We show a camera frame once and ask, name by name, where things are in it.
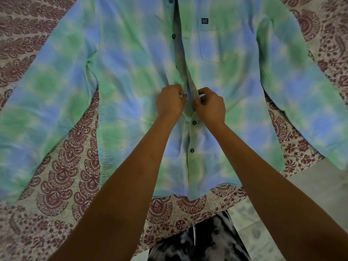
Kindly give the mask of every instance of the long sleeve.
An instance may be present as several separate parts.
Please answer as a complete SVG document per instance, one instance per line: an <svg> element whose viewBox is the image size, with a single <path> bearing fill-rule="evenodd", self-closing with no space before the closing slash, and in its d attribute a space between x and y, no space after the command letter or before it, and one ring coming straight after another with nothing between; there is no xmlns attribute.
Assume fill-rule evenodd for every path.
<svg viewBox="0 0 348 261"><path fill-rule="evenodd" d="M88 108L97 88L89 64L100 27L95 0L59 21L0 114L0 199L13 202L45 155Z"/></svg>
<svg viewBox="0 0 348 261"><path fill-rule="evenodd" d="M339 169L348 164L348 111L308 56L295 17L280 0L257 0L261 83L302 136Z"/></svg>

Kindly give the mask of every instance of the marble floor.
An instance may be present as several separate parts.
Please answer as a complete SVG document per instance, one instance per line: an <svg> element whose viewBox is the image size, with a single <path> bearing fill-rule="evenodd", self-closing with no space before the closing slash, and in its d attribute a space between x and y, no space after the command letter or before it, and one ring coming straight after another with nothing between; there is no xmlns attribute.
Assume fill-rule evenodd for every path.
<svg viewBox="0 0 348 261"><path fill-rule="evenodd" d="M340 171L324 159L288 179L348 232L348 171ZM249 199L228 211L253 261L285 260ZM145 251L132 261L145 261L147 256Z"/></svg>

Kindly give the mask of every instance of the green and blue checkered shirt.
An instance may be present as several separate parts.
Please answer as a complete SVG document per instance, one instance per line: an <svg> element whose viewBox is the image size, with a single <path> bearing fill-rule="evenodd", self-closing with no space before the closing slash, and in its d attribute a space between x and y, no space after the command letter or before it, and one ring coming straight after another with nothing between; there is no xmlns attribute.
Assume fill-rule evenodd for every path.
<svg viewBox="0 0 348 261"><path fill-rule="evenodd" d="M263 90L314 148L347 166L345 105L280 0L78 0L0 115L0 198L20 196L97 87L103 185L154 123L161 89L176 83L189 98L202 87L223 96L226 124L277 170L284 158ZM196 199L225 183L241 185L189 100L154 197Z"/></svg>

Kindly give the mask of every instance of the forearm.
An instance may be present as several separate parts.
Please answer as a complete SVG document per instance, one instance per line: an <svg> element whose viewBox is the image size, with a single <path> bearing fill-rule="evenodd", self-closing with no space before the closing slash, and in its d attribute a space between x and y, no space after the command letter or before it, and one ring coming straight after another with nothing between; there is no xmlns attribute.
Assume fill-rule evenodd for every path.
<svg viewBox="0 0 348 261"><path fill-rule="evenodd" d="M159 166L176 121L158 118L140 143L103 185L64 245L62 260L130 260L144 227Z"/></svg>
<svg viewBox="0 0 348 261"><path fill-rule="evenodd" d="M210 130L287 260L327 260L333 255L347 258L348 235L324 210L226 125Z"/></svg>

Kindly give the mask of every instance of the pants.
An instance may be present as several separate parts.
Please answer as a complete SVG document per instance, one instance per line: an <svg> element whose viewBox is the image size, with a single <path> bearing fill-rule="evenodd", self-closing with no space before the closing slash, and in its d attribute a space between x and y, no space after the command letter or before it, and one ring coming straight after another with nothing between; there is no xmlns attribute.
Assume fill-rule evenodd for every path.
<svg viewBox="0 0 348 261"><path fill-rule="evenodd" d="M251 261L227 211L151 248L148 261Z"/></svg>

